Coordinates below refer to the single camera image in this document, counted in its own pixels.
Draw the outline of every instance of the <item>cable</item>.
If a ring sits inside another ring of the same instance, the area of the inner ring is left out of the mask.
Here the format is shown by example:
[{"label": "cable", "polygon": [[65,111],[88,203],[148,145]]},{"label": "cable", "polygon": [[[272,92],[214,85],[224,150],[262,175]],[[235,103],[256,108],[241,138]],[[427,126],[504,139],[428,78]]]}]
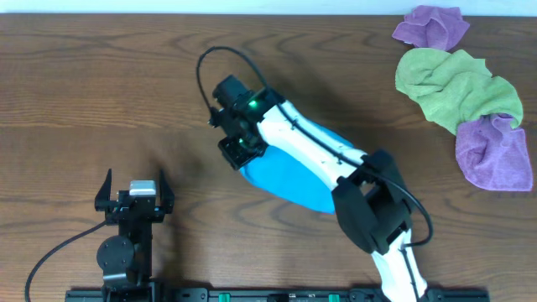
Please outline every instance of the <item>cable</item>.
[{"label": "cable", "polygon": [[28,279],[26,280],[26,286],[24,286],[24,300],[26,302],[32,302],[32,300],[30,299],[30,285],[32,284],[32,279],[34,278],[35,273],[37,273],[37,270],[41,267],[41,265],[43,265],[45,261],[47,261],[48,258],[50,258],[50,256],[58,252],[61,248],[68,245],[69,243],[74,242],[76,239],[84,237],[87,234],[93,233],[94,231],[100,229],[101,227],[104,227],[106,224],[107,222],[103,221],[99,223],[98,225],[92,227],[91,229],[65,240],[64,242],[60,243],[57,247],[51,249],[50,252],[46,253],[46,255],[44,255],[41,258],[41,260],[37,262],[37,264],[35,264],[34,268],[32,269],[32,272],[30,272],[30,275],[28,276]]},{"label": "cable", "polygon": [[205,57],[208,54],[210,54],[213,51],[217,51],[217,50],[227,50],[227,51],[230,51],[233,54],[238,55],[239,57],[241,57],[241,59],[243,59],[246,63],[248,63],[250,68],[252,68],[252,70],[253,70],[253,72],[255,72],[256,76],[258,76],[259,80],[261,81],[261,84],[263,84],[263,86],[269,88],[269,84],[268,84],[267,80],[265,80],[265,78],[264,78],[263,74],[261,73],[261,71],[259,70],[259,68],[245,54],[243,54],[242,52],[240,52],[240,51],[238,51],[238,50],[236,50],[234,48],[231,48],[229,46],[212,46],[210,49],[206,50],[206,52],[204,52],[203,54],[200,55],[200,58],[198,59],[198,63],[196,65],[196,80],[198,82],[198,88],[200,88],[201,96],[203,97],[203,102],[206,104],[207,109],[211,110],[211,105],[209,104],[209,100],[207,100],[207,96],[205,94],[205,91],[203,90],[203,86],[201,85],[201,76],[200,76],[201,62],[203,62],[203,60],[205,59]]},{"label": "cable", "polygon": [[409,255],[407,255],[407,252],[406,252],[406,247],[399,249],[399,251],[403,254],[404,263],[406,265],[406,268],[409,270],[410,284],[412,284],[412,289],[414,290],[414,296],[416,298],[416,302],[418,302],[420,301],[420,294],[418,294],[418,284],[416,284],[414,273],[412,272],[412,268],[410,267],[410,260],[409,260]]},{"label": "cable", "polygon": [[[250,66],[250,68],[252,68],[252,70],[255,72],[256,76],[258,76],[259,81],[261,81],[261,83],[265,87],[265,90],[267,91],[267,93],[271,93],[271,89],[270,89],[269,83],[267,82],[267,79],[265,79],[265,77],[263,76],[263,74],[261,73],[259,68],[255,65],[255,63],[253,63],[253,61],[251,61],[250,58],[248,58],[245,54],[243,54],[239,50],[236,50],[236,49],[231,48],[229,46],[212,46],[210,49],[208,49],[206,52],[204,52],[203,54],[200,55],[200,58],[198,59],[198,63],[196,65],[196,79],[197,79],[197,82],[198,82],[198,87],[200,88],[200,92],[201,92],[201,96],[203,97],[203,101],[207,105],[207,109],[209,109],[209,113],[211,113],[211,105],[209,104],[209,101],[207,100],[206,94],[203,91],[203,87],[201,85],[200,68],[201,68],[201,62],[205,59],[205,57],[208,54],[210,54],[211,52],[216,51],[216,50],[227,50],[227,51],[230,51],[233,54],[238,55],[239,57],[241,57]],[[372,171],[372,170],[370,170],[370,169],[368,169],[366,167],[363,167],[358,163],[355,163],[354,161],[352,161],[351,159],[346,157],[344,154],[342,154],[342,153],[336,151],[335,149],[331,148],[326,143],[324,143],[320,139],[318,139],[316,136],[314,136],[313,134],[309,133],[307,130],[302,128],[302,126],[300,126],[298,124],[298,122],[296,122],[296,120],[293,119],[285,111],[285,109],[281,106],[280,103],[276,103],[276,106],[278,107],[278,109],[282,113],[282,115],[291,123],[291,125],[294,128],[297,128],[307,138],[311,139],[314,143],[316,143],[319,146],[321,146],[324,150],[326,150],[328,153],[330,153],[333,156],[335,156],[338,160],[340,160],[340,161],[342,161],[342,162],[344,162],[346,164],[350,164],[351,166],[353,166],[353,167],[355,167],[357,169],[360,169],[361,171],[363,171],[366,174],[371,175],[372,177],[375,177],[377,179],[383,180],[384,182],[386,182],[386,183],[392,185],[393,187],[395,187],[396,189],[400,190],[403,194],[405,194],[410,199],[410,201],[418,208],[418,210],[420,211],[421,215],[423,215],[423,217],[425,218],[425,221],[426,221],[427,226],[429,228],[429,234],[427,235],[427,237],[424,240],[421,240],[419,242],[405,243],[403,245],[403,247],[423,246],[423,245],[427,244],[432,239],[433,234],[434,234],[434,228],[433,228],[432,220],[430,219],[430,215],[427,212],[427,210],[423,207],[421,202],[417,198],[415,198],[408,190],[406,190],[403,186],[397,184],[395,181],[391,180],[390,178],[388,178],[386,176],[383,176],[383,175],[381,175],[381,174],[379,174],[377,172],[374,172],[374,171]]]}]

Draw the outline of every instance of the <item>green cloth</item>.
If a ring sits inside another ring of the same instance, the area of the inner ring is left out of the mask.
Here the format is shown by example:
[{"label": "green cloth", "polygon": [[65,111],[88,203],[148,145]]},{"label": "green cloth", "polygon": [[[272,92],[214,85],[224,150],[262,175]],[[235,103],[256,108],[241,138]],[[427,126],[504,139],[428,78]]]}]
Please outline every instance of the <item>green cloth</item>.
[{"label": "green cloth", "polygon": [[493,77],[485,59],[466,51],[453,55],[438,49],[417,48],[403,55],[395,72],[395,88],[420,104],[427,121],[456,133],[462,122],[491,113],[507,113],[522,122],[522,103],[504,78]]}]

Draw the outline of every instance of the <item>crumpled towel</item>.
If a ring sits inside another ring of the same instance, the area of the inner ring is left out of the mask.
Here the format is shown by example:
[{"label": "crumpled towel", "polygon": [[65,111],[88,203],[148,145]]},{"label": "crumpled towel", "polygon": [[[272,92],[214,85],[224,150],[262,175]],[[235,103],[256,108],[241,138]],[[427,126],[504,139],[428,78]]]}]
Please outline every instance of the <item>crumpled towel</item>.
[{"label": "crumpled towel", "polygon": [[485,190],[530,191],[534,180],[526,136],[511,129],[508,114],[462,123],[456,133],[456,161],[468,181]]},{"label": "crumpled towel", "polygon": [[404,15],[404,22],[392,37],[415,47],[449,50],[462,39],[470,24],[462,20],[459,8],[438,8],[420,5]]},{"label": "crumpled towel", "polygon": [[522,103],[514,87],[495,76],[484,59],[466,51],[453,55],[438,49],[411,49],[395,72],[395,88],[420,104],[427,121],[455,134],[462,122],[476,121],[492,113],[507,113],[511,127],[520,125]]}]

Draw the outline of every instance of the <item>wood grain surface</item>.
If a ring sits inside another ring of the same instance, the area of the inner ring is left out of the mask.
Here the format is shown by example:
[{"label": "wood grain surface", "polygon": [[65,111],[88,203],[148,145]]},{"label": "wood grain surface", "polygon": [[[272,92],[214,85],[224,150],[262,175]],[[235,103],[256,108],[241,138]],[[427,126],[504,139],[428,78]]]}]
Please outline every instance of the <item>wood grain surface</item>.
[{"label": "wood grain surface", "polygon": [[[154,227],[154,276],[175,285],[348,288],[379,284],[369,255],[336,218],[248,184],[221,157],[220,129],[195,82],[214,44],[245,51],[309,118],[373,152],[387,149],[431,213],[436,234],[416,248],[431,284],[483,287],[493,301],[537,300],[537,194],[468,183],[455,137],[394,88],[409,46],[391,38],[401,17],[187,15],[0,16],[0,301],[20,301],[28,273],[52,247],[102,221],[93,198],[163,168],[178,197]],[[517,88],[537,166],[537,19],[468,18],[459,49],[486,58]],[[208,91],[230,73],[258,85],[237,58],[203,66]],[[415,215],[415,237],[425,235]],[[99,287],[107,227],[39,270],[34,301]]]}]

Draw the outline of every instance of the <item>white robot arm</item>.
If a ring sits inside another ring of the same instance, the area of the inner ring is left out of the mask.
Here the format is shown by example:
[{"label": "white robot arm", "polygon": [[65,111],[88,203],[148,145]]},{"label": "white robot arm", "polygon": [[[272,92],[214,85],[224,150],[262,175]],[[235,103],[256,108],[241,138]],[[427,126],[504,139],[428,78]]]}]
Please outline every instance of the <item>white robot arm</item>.
[{"label": "white robot arm", "polygon": [[[384,295],[393,302],[416,301],[424,295],[427,283],[408,247],[413,205],[381,179],[363,173],[373,169],[377,175],[395,176],[402,184],[389,155],[369,157],[346,146],[321,131],[275,91],[250,91],[232,75],[216,87],[213,96],[222,109],[213,108],[211,123],[227,134],[219,147],[234,169],[261,156],[269,145],[285,151],[332,191],[341,229],[373,255]],[[360,187],[365,182],[374,183],[376,190],[363,195]]]}]

